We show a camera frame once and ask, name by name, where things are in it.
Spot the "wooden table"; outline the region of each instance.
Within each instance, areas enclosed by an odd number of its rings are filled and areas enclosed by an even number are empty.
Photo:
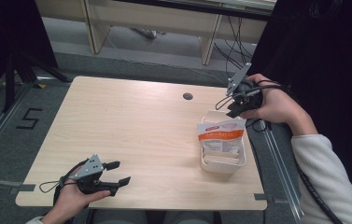
[[[193,99],[185,100],[186,92]],[[101,180],[132,179],[90,207],[264,210],[266,201],[254,197],[263,189],[246,135],[246,165],[237,172],[219,175],[200,166],[196,124],[224,96],[222,88],[76,77],[24,181],[35,190],[19,192],[16,203],[52,206],[54,190],[42,193],[38,186],[97,153],[102,162],[120,161]]]

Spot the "white sleeve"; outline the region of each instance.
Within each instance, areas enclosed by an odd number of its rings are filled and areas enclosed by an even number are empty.
[[[33,219],[31,219],[30,221],[26,222],[26,224],[44,224],[43,222],[41,222],[42,217],[35,217]]]
[[[291,144],[295,158],[303,172],[331,211],[345,223],[352,223],[352,185],[338,156],[332,151],[330,140],[321,134],[293,136]],[[301,223],[331,223],[313,200],[302,180]]]

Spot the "gray carpet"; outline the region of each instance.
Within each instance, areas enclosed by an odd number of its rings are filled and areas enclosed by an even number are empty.
[[[136,80],[172,82],[202,86],[225,86],[227,75],[225,72],[211,70],[180,69],[169,66],[152,66],[138,63],[126,63],[120,60],[97,59],[88,56],[56,53],[60,71],[68,77],[79,75],[94,77],[113,77]],[[39,76],[46,73],[36,69]],[[61,102],[68,90],[68,86],[58,80],[49,80],[44,89],[32,88],[28,91],[18,106],[14,116],[0,135],[0,180],[7,181],[0,185],[0,223],[24,223],[32,217],[42,215],[49,208],[25,208],[15,204],[16,195],[11,185],[18,185],[27,175],[39,150],[50,124],[52,123]],[[4,87],[0,88],[0,114],[4,101]],[[31,126],[31,121],[22,120],[29,108],[31,115],[39,119],[33,129],[20,129],[18,126]],[[289,143],[289,132],[281,125],[274,125],[274,134],[286,165],[296,183],[296,172]],[[222,223],[295,223],[290,211],[278,173],[275,169],[273,157],[266,146],[262,133],[248,128],[248,134],[254,145],[257,162],[265,193],[271,195],[275,201],[268,204],[265,212],[256,211],[221,211]],[[76,220],[83,223],[86,211]]]

